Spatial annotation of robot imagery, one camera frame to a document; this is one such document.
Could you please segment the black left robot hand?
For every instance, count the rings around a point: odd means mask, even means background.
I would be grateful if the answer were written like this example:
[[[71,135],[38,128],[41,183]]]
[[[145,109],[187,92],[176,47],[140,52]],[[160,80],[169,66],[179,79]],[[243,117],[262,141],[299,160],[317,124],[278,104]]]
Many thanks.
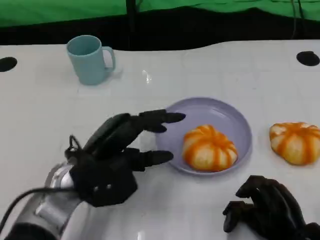
[[[144,131],[162,134],[165,124],[178,123],[186,115],[165,109],[117,114],[107,119],[88,139],[83,147],[68,149],[66,154],[75,160],[70,170],[74,188],[83,192],[114,189],[137,189],[134,172],[161,165],[173,159],[167,150],[142,152],[130,144]]]

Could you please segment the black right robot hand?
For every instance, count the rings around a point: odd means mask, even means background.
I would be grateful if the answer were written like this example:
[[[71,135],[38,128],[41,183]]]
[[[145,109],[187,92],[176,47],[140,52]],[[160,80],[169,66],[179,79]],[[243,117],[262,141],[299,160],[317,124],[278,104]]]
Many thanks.
[[[307,226],[297,200],[274,179],[251,175],[235,195],[250,198],[252,203],[228,203],[222,212],[226,233],[232,232],[238,223],[244,223],[266,240],[293,240]]]

